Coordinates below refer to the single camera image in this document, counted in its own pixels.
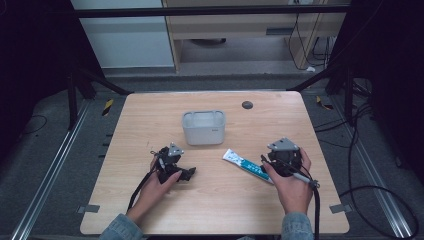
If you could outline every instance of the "right hand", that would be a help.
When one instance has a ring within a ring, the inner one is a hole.
[[[300,148],[300,154],[303,161],[302,166],[309,171],[311,168],[311,160],[303,148]],[[293,176],[280,176],[267,162],[264,162],[264,168],[277,188],[278,197],[280,199],[281,205],[283,205],[284,212],[286,214],[291,212],[301,212],[307,214],[309,203],[312,199],[311,187],[307,183]]]

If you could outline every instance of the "left hand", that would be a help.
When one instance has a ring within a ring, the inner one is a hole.
[[[156,157],[150,163],[150,167],[155,164]],[[152,209],[159,201],[163,199],[171,187],[178,181],[181,171],[172,174],[166,182],[161,184],[158,178],[158,172],[152,173],[149,179],[140,190],[137,202],[127,212],[127,216],[138,226],[141,225],[147,212]]]

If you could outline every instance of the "small round object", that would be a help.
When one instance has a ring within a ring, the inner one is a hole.
[[[250,101],[244,101],[244,102],[241,104],[241,106],[242,106],[244,109],[251,109],[251,108],[253,108],[253,103],[252,103],[252,102],[250,102]]]

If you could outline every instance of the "toothpaste tube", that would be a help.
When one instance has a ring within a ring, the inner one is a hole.
[[[229,162],[235,163],[237,166],[241,167],[243,170],[248,171],[249,173],[261,178],[262,180],[265,180],[269,183],[272,183],[271,178],[268,176],[268,174],[262,172],[261,167],[256,165],[255,163],[246,160],[237,153],[235,153],[233,150],[228,149],[227,152],[222,157],[224,160],[227,160]]]

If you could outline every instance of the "hand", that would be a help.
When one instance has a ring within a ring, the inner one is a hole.
[[[153,158],[150,168],[155,164],[156,157]],[[141,225],[142,220],[147,212],[152,209],[166,193],[169,192],[171,187],[178,181],[181,171],[172,174],[166,182],[161,184],[158,178],[158,172],[153,172],[147,179],[146,183],[140,190],[139,197],[132,208],[127,212],[127,216],[135,222],[138,226]]]
[[[303,160],[303,167],[309,171],[311,168],[311,160],[303,148],[300,148],[300,154]],[[267,162],[264,162],[264,167],[277,188],[278,197],[283,205],[284,212],[286,214],[291,212],[301,212],[306,214],[309,203],[312,199],[312,189],[309,185],[293,176],[280,176]]]

